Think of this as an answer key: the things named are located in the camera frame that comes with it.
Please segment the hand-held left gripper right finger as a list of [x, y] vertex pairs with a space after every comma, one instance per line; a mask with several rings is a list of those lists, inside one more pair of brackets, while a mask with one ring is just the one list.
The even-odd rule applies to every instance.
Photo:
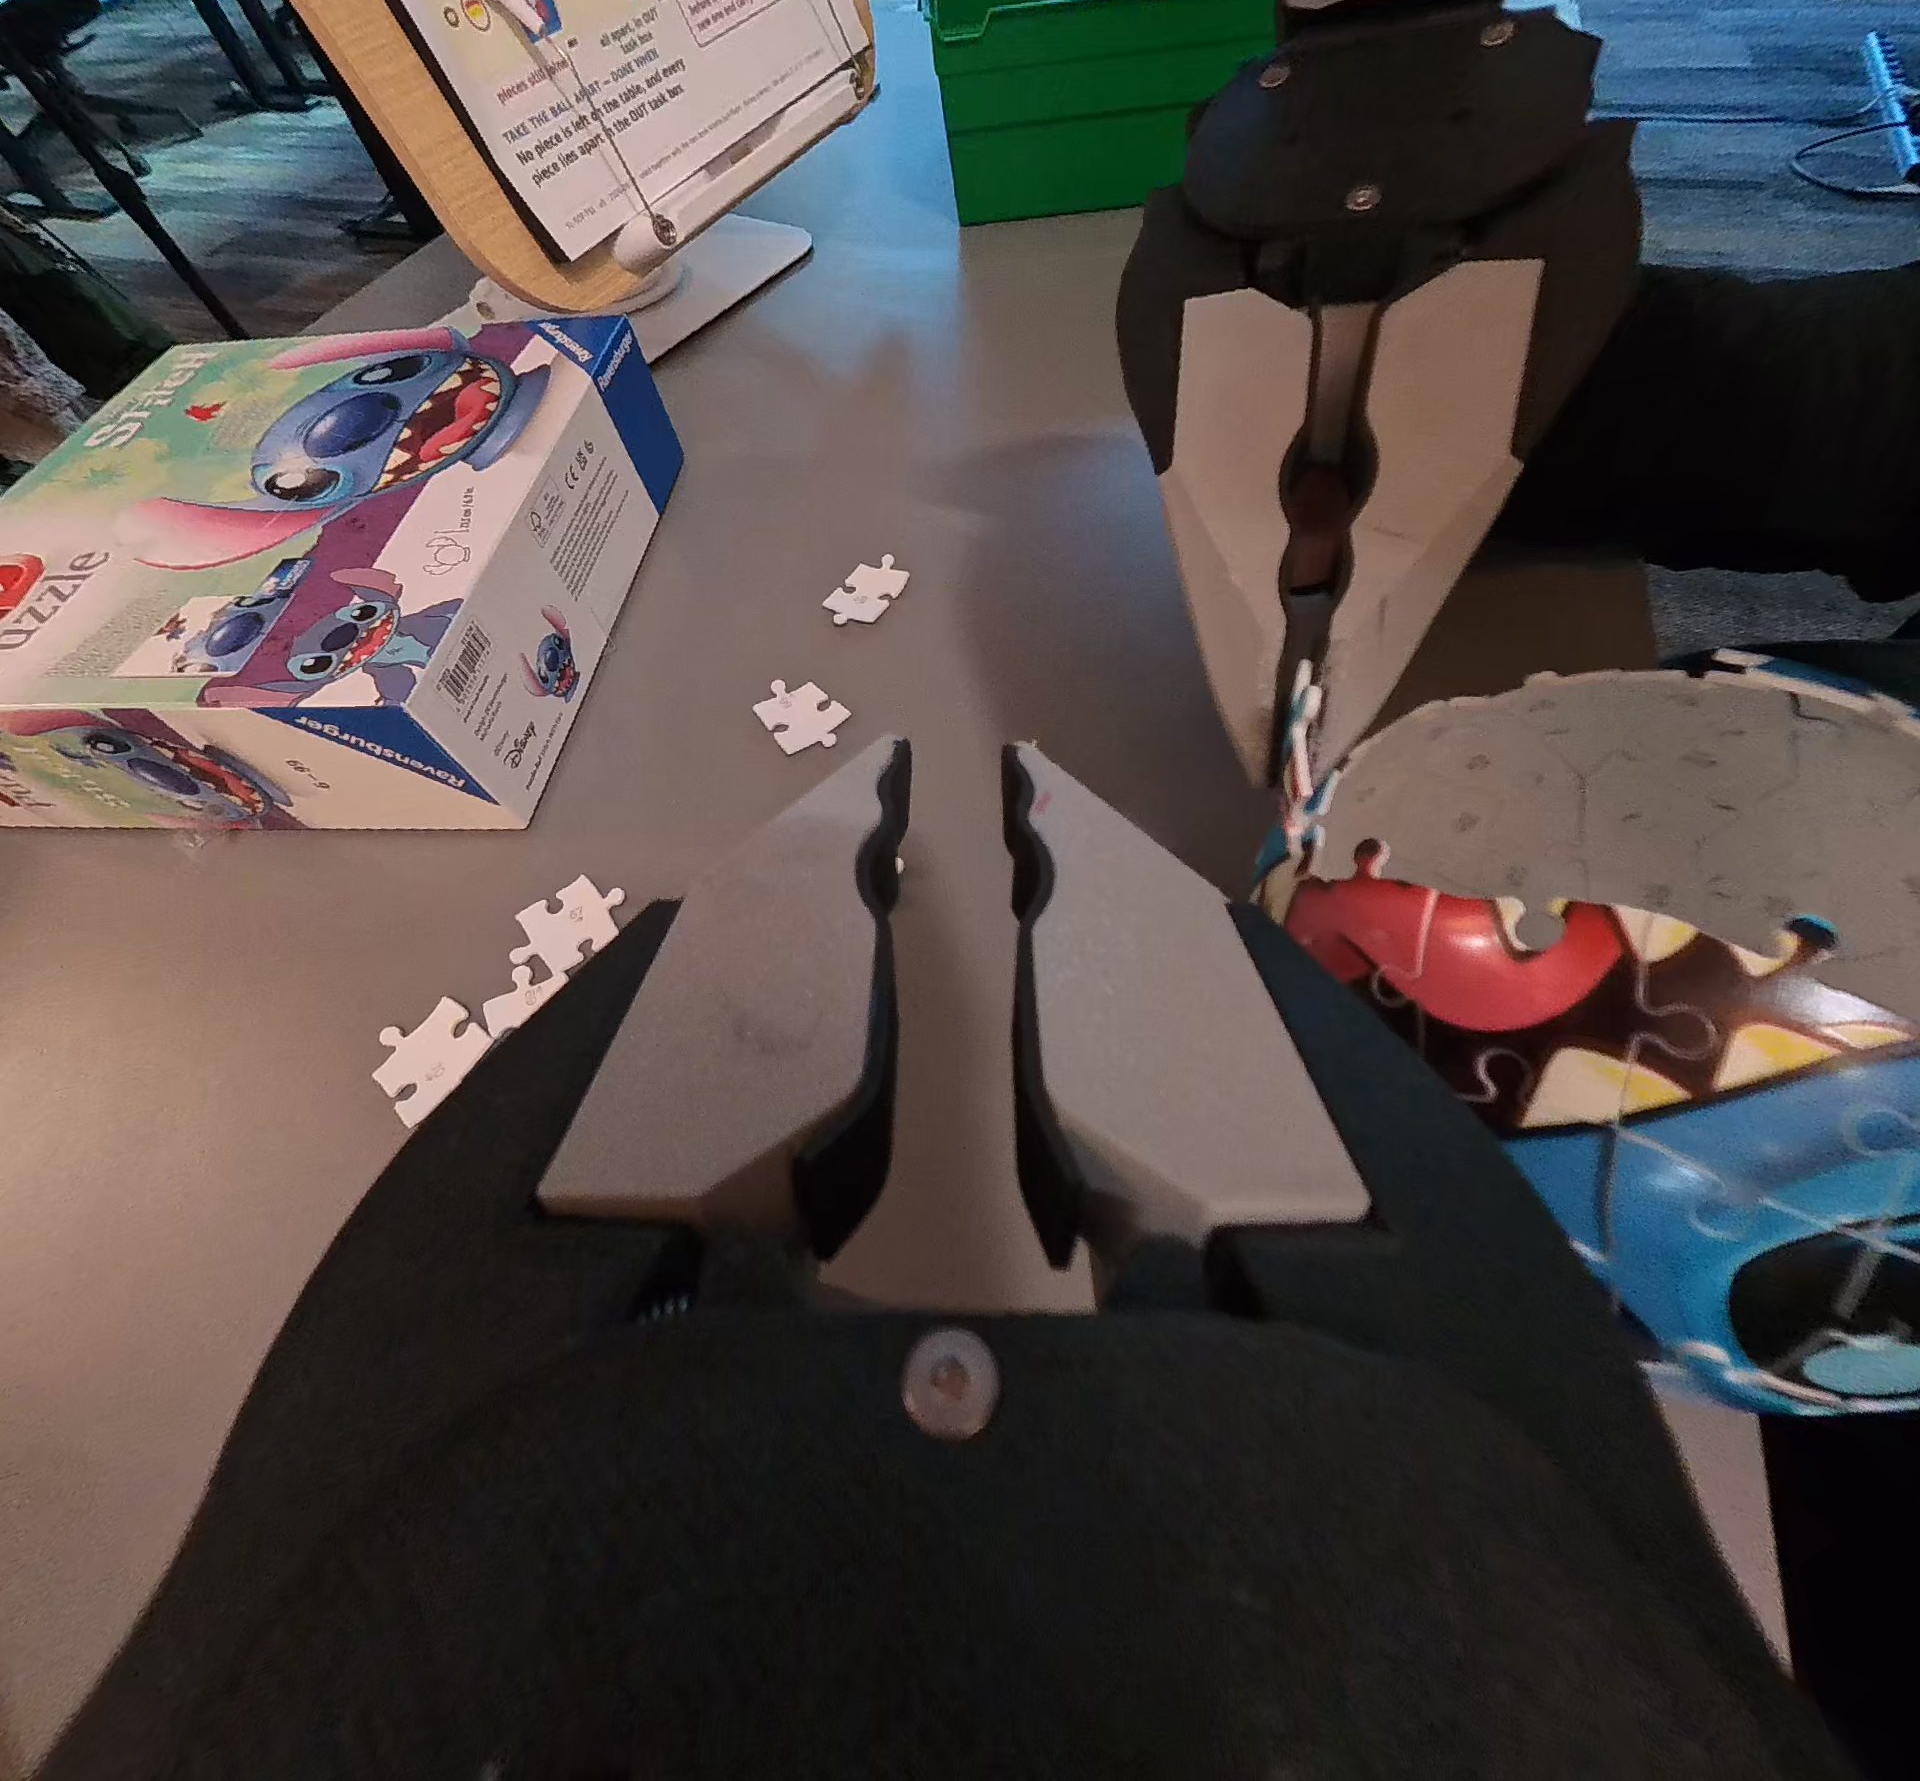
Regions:
[[1029, 743], [1002, 751], [1002, 836], [1016, 1171], [1046, 1263], [1368, 1218], [1226, 897]]

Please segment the person's right forearm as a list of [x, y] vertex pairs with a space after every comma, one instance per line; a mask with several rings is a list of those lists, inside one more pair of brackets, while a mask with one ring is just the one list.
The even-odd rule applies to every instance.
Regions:
[[1916, 596], [1916, 264], [1774, 279], [1642, 268], [1495, 533]]

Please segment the wooden document stand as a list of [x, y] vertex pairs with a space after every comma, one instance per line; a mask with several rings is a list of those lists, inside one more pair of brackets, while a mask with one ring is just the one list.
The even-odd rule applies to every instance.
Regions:
[[872, 28], [860, 57], [857, 109], [813, 129], [788, 129], [724, 166], [715, 184], [681, 197], [694, 212], [677, 233], [645, 217], [565, 264], [548, 257], [443, 94], [423, 52], [385, 0], [290, 0], [330, 74], [367, 115], [381, 146], [416, 184], [445, 237], [482, 279], [473, 305], [484, 323], [548, 314], [626, 314], [656, 360], [718, 314], [798, 266], [811, 238], [788, 225], [741, 213], [768, 182], [850, 124], [875, 92]]

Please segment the instruction paper sheet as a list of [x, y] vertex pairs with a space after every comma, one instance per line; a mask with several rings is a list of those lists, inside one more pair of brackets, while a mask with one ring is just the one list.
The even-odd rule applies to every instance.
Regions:
[[857, 0], [385, 0], [548, 257], [662, 217], [860, 107]]

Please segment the green plastic crate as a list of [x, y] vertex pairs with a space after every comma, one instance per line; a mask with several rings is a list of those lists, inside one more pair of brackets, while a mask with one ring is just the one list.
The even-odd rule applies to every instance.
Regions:
[[1276, 42], [1276, 0], [921, 0], [957, 222], [1127, 210]]

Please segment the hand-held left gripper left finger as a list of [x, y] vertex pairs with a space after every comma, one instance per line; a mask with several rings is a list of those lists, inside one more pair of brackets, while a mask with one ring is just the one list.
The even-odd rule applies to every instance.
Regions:
[[878, 740], [705, 871], [538, 1188], [552, 1216], [826, 1265], [891, 1167], [891, 911], [910, 743]]

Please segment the blue puzzle ball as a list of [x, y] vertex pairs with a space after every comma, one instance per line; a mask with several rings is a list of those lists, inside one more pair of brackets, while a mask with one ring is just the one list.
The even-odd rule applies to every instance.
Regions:
[[1260, 905], [1475, 1111], [1644, 1361], [1916, 1410], [1916, 634], [1408, 713]]

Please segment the white power strip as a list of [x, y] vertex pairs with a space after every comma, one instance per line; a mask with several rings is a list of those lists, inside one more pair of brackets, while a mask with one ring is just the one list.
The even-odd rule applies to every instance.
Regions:
[[[1866, 98], [1850, 114], [1818, 124], [1818, 135], [1788, 159], [1788, 174], [1853, 203], [1902, 203], [1917, 197], [1917, 88], [1885, 32], [1860, 44]], [[1858, 159], [1874, 144], [1892, 168], [1890, 182], [1862, 184], [1827, 173], [1825, 156]]]

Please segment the white puzzle pieces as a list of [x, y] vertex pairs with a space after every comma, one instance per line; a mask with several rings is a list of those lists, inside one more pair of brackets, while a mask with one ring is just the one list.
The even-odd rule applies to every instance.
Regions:
[[[850, 568], [822, 600], [822, 611], [837, 630], [873, 626], [909, 582], [909, 571], [886, 553], [878, 563]], [[768, 687], [766, 698], [752, 704], [752, 714], [783, 755], [833, 750], [851, 719], [851, 710], [822, 686], [792, 686], [783, 679]], [[493, 1047], [565, 990], [587, 956], [616, 939], [613, 915], [623, 903], [621, 889], [602, 889], [587, 874], [574, 877], [517, 914], [519, 944], [509, 954], [507, 990], [484, 1000], [477, 1013], [443, 996], [414, 1026], [381, 1028], [381, 1061], [371, 1070], [371, 1082], [398, 1122], [418, 1127]]]

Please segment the cartoon printed puzzle box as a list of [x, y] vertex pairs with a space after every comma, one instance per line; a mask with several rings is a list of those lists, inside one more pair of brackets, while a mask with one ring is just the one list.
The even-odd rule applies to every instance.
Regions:
[[681, 470], [626, 316], [169, 351], [5, 491], [5, 827], [525, 830]]

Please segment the white curved jigsaw piece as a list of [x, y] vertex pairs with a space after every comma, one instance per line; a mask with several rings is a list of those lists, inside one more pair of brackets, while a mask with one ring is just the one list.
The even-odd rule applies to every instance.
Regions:
[[1303, 877], [1323, 838], [1326, 810], [1331, 800], [1338, 770], [1319, 771], [1314, 761], [1321, 730], [1326, 690], [1321, 671], [1299, 662], [1289, 691], [1289, 707], [1281, 732], [1281, 838], [1285, 871]]

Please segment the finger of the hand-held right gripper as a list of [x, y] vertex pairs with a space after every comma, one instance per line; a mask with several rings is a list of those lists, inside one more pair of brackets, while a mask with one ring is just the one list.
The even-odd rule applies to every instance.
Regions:
[[1281, 477], [1303, 433], [1306, 313], [1251, 288], [1184, 306], [1162, 502], [1212, 702], [1248, 779], [1272, 779], [1287, 638]]
[[1316, 771], [1372, 727], [1521, 477], [1542, 276], [1539, 260], [1461, 264], [1380, 319], [1363, 411], [1376, 466], [1319, 676]]

